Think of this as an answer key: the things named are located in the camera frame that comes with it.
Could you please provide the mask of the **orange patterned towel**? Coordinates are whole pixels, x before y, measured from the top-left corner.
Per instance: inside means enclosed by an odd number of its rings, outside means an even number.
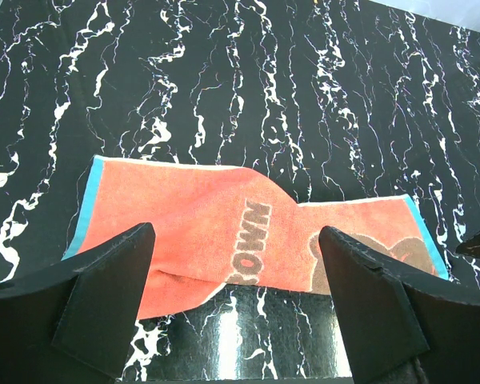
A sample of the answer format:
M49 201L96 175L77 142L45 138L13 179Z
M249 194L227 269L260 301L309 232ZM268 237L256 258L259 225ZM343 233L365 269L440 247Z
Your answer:
M196 308L227 284L330 293L318 236L333 226L368 247L440 278L446 264L413 199L292 199L238 166L192 166L95 156L73 257L141 222L155 243L140 319Z

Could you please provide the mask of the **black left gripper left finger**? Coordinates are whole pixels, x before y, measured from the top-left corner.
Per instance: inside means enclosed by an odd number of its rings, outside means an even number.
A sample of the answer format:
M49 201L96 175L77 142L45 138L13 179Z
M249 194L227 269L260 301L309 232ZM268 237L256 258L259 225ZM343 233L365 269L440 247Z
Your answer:
M120 378L154 250L140 223L0 283L0 378Z

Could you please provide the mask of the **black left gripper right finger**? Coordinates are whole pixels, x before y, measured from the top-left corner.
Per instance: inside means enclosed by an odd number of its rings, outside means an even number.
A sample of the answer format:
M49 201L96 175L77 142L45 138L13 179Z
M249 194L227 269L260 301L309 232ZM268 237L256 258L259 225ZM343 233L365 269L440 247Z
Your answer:
M326 276L356 383L480 383L480 291L325 226Z

